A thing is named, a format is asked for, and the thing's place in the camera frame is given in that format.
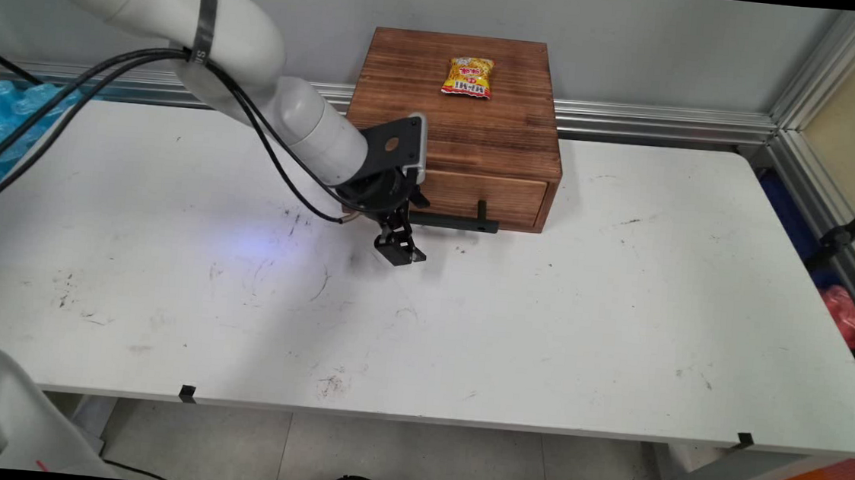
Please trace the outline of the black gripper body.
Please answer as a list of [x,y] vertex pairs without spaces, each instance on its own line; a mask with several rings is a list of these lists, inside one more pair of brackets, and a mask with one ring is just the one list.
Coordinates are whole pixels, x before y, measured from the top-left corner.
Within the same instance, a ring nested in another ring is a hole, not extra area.
[[388,215],[410,203],[414,195],[421,196],[423,178],[425,171],[397,167],[338,185],[335,194],[342,207],[353,212]]

